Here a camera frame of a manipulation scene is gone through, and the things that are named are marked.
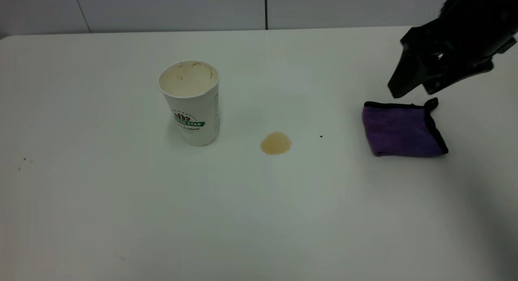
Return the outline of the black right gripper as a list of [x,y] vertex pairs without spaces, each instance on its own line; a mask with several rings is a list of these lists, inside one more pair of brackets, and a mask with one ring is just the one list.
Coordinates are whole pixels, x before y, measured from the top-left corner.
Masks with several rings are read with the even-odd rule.
[[[394,98],[422,84],[435,94],[461,80],[492,71],[492,57],[517,43],[518,0],[447,0],[439,16],[411,28],[400,40],[399,62],[388,81]],[[436,78],[429,68],[454,68]]]

